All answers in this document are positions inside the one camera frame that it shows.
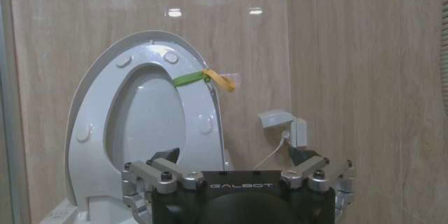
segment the yellow tag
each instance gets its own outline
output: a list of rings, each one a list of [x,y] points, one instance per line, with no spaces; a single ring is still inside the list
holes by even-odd
[[[222,88],[224,88],[227,91],[234,92],[235,90],[235,81],[226,76],[220,76],[218,72],[215,72],[211,69],[204,69],[203,73],[208,75],[212,80],[220,85]]]

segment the white cable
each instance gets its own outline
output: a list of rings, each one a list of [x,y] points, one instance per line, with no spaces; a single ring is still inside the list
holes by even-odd
[[[278,148],[274,150],[274,152],[264,158],[264,160],[262,160],[262,162],[254,167],[254,170],[258,169],[263,163],[270,159],[270,157],[272,157],[272,155],[280,150],[283,144],[286,143],[286,139],[290,138],[290,132],[287,133],[282,133],[282,139],[280,139],[280,143]]]

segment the green ribbon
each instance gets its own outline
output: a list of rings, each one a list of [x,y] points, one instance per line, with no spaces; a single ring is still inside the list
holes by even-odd
[[[210,76],[206,75],[203,73],[203,71],[190,73],[184,76],[179,76],[178,78],[175,78],[174,84],[175,84],[175,87],[180,87],[180,86],[188,85],[194,82],[198,82],[200,80],[204,80],[206,82],[210,82]]]

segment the toilet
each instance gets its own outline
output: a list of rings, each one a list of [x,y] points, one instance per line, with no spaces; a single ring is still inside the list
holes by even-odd
[[[206,68],[194,47],[164,31],[134,34],[102,54],[68,116],[67,200],[42,223],[136,223],[122,202],[120,172],[156,152],[180,148],[184,170],[230,168],[214,84],[174,86]]]

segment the wall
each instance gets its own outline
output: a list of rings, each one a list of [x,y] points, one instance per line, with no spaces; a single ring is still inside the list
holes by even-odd
[[[442,0],[288,0],[292,111],[359,167],[346,223],[448,223]]]
[[[256,114],[292,109],[310,123],[312,147],[359,167],[346,223],[448,222],[440,2],[12,0],[32,222],[64,198],[66,120],[80,78],[118,39],[150,29],[178,33],[212,68],[242,75],[236,93],[220,93],[239,169],[278,144]],[[263,14],[250,15],[251,7]],[[166,17],[168,8],[183,16]],[[266,168],[288,164],[283,150]]]
[[[0,220],[28,223],[30,200],[22,131],[11,0],[0,0]]]
[[[238,169],[278,145],[258,113],[291,109],[286,0],[12,0],[32,223],[64,198],[68,108],[90,65],[122,37],[167,30],[196,47],[210,66],[239,73],[242,87],[220,93],[226,144]],[[263,7],[262,15],[250,15]],[[183,16],[164,15],[182,8]],[[282,167],[278,155],[266,168]]]

